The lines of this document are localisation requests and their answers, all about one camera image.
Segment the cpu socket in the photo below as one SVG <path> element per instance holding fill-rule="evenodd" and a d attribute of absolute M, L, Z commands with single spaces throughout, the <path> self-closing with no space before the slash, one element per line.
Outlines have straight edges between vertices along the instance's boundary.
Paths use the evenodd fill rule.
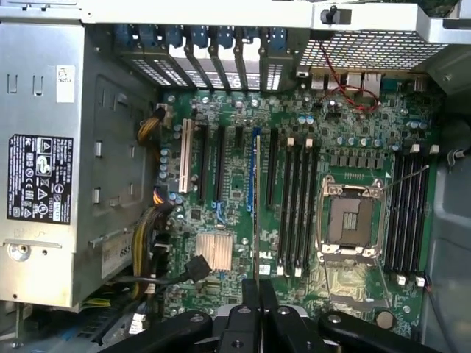
<path fill-rule="evenodd" d="M 371 186 L 322 180 L 317 206 L 316 249 L 320 261 L 356 258 L 370 262 L 383 243 L 386 196 L 383 181 Z"/>

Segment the power supply label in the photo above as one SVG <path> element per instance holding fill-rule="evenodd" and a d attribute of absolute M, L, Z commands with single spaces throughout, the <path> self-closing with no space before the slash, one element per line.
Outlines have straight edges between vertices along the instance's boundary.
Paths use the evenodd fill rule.
<path fill-rule="evenodd" d="M 8 149 L 7 218 L 70 224 L 74 140 L 13 135 Z"/>

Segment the screw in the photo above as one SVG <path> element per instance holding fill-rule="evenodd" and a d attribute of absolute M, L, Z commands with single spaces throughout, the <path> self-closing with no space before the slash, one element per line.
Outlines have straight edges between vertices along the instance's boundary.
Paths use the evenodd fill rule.
<path fill-rule="evenodd" d="M 339 322 L 341 322 L 341 318 L 338 315 L 332 314 L 329 315 L 329 321 L 333 322 L 334 324 L 338 324 Z"/>
<path fill-rule="evenodd" d="M 288 315 L 289 314 L 289 309 L 287 307 L 281 307 L 278 309 L 279 314 L 281 315 Z"/>
<path fill-rule="evenodd" d="M 203 317 L 200 314 L 196 314 L 190 319 L 191 322 L 201 322 L 203 321 Z"/>
<path fill-rule="evenodd" d="M 239 310 L 237 310 L 237 312 L 240 314 L 248 314 L 248 313 L 251 313 L 252 311 L 248 307 L 241 307 Z"/>

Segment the metal frame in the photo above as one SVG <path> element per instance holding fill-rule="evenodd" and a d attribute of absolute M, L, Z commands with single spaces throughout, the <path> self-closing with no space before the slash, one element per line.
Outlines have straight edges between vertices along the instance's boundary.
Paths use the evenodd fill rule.
<path fill-rule="evenodd" d="M 83 24 L 276 26 L 319 31 L 415 31 L 428 43 L 471 44 L 471 30 L 444 27 L 445 21 L 460 21 L 459 19 L 429 18 L 416 4 L 337 4 L 339 9 L 352 11 L 351 24 L 324 24 L 320 14 L 331 5 L 303 1 L 264 1 L 254 5 L 253 1 L 242 0 L 228 12 L 217 0 L 175 0 L 165 3 L 134 0 L 132 6 L 125 1 L 82 0 L 78 1 L 77 6 L 69 8 L 66 5 L 1 5 L 0 20 L 80 21 Z"/>

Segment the black pcie slot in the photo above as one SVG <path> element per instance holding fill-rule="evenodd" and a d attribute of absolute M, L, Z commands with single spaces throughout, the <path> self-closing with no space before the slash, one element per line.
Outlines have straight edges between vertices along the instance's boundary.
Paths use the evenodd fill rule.
<path fill-rule="evenodd" d="M 410 156 L 405 159 L 402 178 L 414 171 L 413 158 Z M 394 256 L 394 269 L 396 271 L 403 270 L 404 257 L 406 254 L 406 241 L 409 236 L 408 222 L 409 210 L 411 203 L 414 201 L 414 196 L 411 195 L 411 178 L 405 179 L 401 182 L 402 188 L 400 191 L 400 215 L 398 221 L 398 242 L 396 245 L 396 255 Z"/>
<path fill-rule="evenodd" d="M 275 188 L 275 179 L 277 172 L 277 153 L 278 153 L 278 129 L 274 128 L 270 132 L 270 151 L 268 161 L 268 179 L 266 181 L 266 206 L 273 206 L 273 189 Z"/>
<path fill-rule="evenodd" d="M 417 171 L 422 167 L 422 157 L 416 156 L 413 160 L 413 171 Z M 406 240 L 406 255 L 404 258 L 403 269 L 404 271 L 410 272 L 412 268 L 412 261 L 414 259 L 414 244 L 417 242 L 419 234 L 418 230 L 418 212 L 420 203 L 420 180 L 422 179 L 422 173 L 417 174 L 411 178 L 411 202 L 409 203 L 409 218 L 407 223 L 407 240 Z"/>
<path fill-rule="evenodd" d="M 224 155 L 226 144 L 226 128 L 219 126 L 217 130 L 217 150 L 216 150 L 216 178 L 214 187 L 214 201 L 222 200 L 222 188 L 224 186 Z"/>
<path fill-rule="evenodd" d="M 285 155 L 285 173 L 283 175 L 283 198 L 281 200 L 280 232 L 278 235 L 278 266 L 283 265 L 283 253 L 286 237 L 286 214 L 288 212 L 289 181 L 291 176 L 291 156 L 293 151 L 288 147 Z"/>
<path fill-rule="evenodd" d="M 393 182 L 399 180 L 403 175 L 403 156 L 396 155 L 396 162 L 394 164 L 394 178 Z M 396 229 L 397 219 L 399 217 L 399 196 L 400 196 L 401 184 L 397 184 L 392 187 L 391 192 L 391 207 L 389 216 L 389 227 L 388 227 L 388 240 L 386 242 L 386 255 L 384 260 L 384 270 L 392 271 L 394 264 L 394 250 L 397 246 Z"/>
<path fill-rule="evenodd" d="M 308 215 L 306 218 L 306 228 L 304 236 L 304 255 L 302 257 L 303 272 L 309 271 L 309 255 L 311 251 L 312 224 L 314 218 L 314 201 L 316 200 L 316 184 L 317 184 L 317 160 L 319 150 L 313 148 L 311 153 L 311 180 L 309 181 L 309 197 L 308 197 Z"/>
<path fill-rule="evenodd" d="M 199 189 L 198 201 L 203 202 L 206 196 L 206 184 L 208 179 L 208 161 L 209 161 L 209 127 L 201 126 L 201 165 L 199 166 Z"/>
<path fill-rule="evenodd" d="M 302 155 L 302 167 L 301 167 L 301 186 L 300 186 L 300 209 L 299 218 L 297 221 L 296 231 L 296 250 L 295 250 L 295 266 L 296 268 L 302 268 L 301 259 L 301 245 L 302 245 L 302 229 L 305 223 L 305 204 L 308 188 L 308 174 L 309 174 L 309 157 L 311 156 L 311 149 L 304 149 Z"/>
<path fill-rule="evenodd" d="M 425 170 L 422 174 L 420 180 L 420 189 L 419 189 L 419 203 L 417 209 L 417 240 L 414 243 L 414 253 L 412 255 L 412 272 L 419 272 L 420 267 L 420 252 L 422 250 L 422 241 L 424 236 L 424 224 L 425 224 L 425 203 L 427 201 L 427 190 L 428 190 L 428 178 L 430 176 L 430 169 Z"/>
<path fill-rule="evenodd" d="M 293 270 L 293 249 L 295 249 L 294 242 L 296 241 L 296 214 L 297 214 L 297 192 L 300 184 L 300 164 L 301 164 L 301 146 L 295 146 L 294 150 L 294 163 L 293 163 L 293 178 L 291 180 L 291 200 L 289 202 L 289 223 L 288 223 L 288 236 L 286 240 L 286 271 Z"/>

